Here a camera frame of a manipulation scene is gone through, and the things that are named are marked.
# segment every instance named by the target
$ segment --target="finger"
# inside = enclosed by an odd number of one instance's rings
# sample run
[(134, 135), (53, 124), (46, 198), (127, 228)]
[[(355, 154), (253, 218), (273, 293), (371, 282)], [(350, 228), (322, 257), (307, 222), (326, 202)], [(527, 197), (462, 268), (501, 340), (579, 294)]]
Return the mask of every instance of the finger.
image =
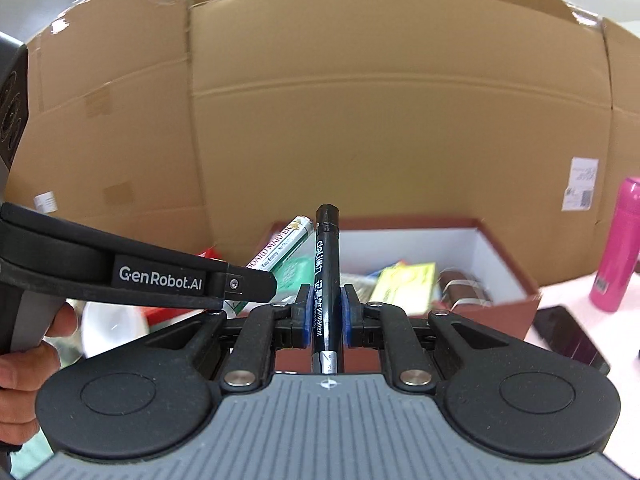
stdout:
[(25, 424), (36, 418), (36, 393), (18, 390), (0, 392), (0, 422)]
[(74, 308), (65, 303), (47, 330), (48, 337), (68, 337), (78, 328), (78, 316)]
[(60, 370), (58, 352), (46, 342), (26, 352), (0, 356), (0, 386), (34, 392)]
[(5, 424), (0, 422), (0, 440), (20, 446), (40, 431), (38, 421), (33, 419), (25, 424)]

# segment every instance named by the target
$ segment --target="barcode sticker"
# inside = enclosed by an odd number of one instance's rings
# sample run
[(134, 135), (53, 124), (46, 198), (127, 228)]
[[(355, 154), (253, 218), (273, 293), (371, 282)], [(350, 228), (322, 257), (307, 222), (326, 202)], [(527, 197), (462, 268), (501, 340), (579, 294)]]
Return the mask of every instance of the barcode sticker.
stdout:
[(41, 195), (37, 195), (33, 199), (33, 203), (39, 213), (53, 213), (58, 210), (58, 204), (56, 203), (56, 197), (53, 196), (53, 192), (47, 191)]
[(569, 171), (569, 184), (564, 190), (562, 211), (587, 211), (593, 203), (593, 190), (598, 174), (597, 158), (574, 156)]

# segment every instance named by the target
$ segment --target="pink thermos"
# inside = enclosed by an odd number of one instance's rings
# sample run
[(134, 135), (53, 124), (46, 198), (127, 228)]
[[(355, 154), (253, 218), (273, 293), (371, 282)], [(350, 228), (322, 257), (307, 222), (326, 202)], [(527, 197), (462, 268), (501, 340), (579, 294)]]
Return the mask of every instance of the pink thermos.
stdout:
[(600, 267), (589, 294), (600, 310), (615, 312), (625, 295), (640, 253), (640, 177), (627, 177), (618, 201)]

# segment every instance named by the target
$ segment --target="black camera housing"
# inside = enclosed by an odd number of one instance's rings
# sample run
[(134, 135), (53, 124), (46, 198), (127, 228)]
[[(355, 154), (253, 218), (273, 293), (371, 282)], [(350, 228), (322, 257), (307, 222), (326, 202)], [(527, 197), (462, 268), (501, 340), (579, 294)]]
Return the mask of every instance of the black camera housing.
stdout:
[(0, 32), (0, 180), (6, 179), (29, 118), (27, 60), (25, 44)]

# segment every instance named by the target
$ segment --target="metal screw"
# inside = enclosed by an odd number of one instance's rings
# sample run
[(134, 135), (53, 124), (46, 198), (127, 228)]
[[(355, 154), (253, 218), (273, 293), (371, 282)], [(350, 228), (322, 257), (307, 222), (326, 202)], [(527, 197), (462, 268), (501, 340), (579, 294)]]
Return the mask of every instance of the metal screw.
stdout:
[(405, 370), (400, 374), (400, 380), (407, 386), (424, 386), (431, 382), (431, 374), (424, 370)]
[(255, 375), (248, 370), (234, 370), (225, 374), (225, 383), (229, 386), (250, 386), (255, 382)]

